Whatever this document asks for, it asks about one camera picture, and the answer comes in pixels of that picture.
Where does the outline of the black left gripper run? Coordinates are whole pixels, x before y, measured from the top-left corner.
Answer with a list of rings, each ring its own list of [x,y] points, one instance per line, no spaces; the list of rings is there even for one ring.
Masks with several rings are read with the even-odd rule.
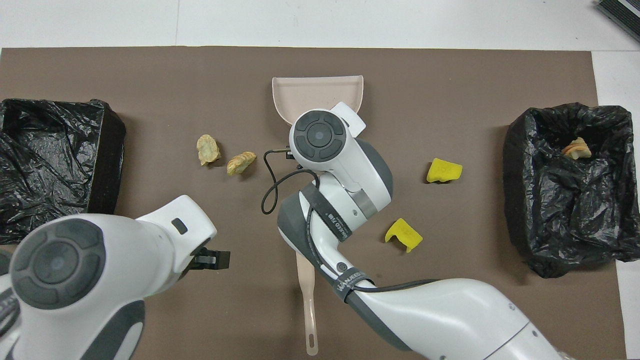
[[[213,251],[206,247],[204,241],[193,251],[192,260],[189,263],[190,271],[224,270],[230,267],[230,251]]]

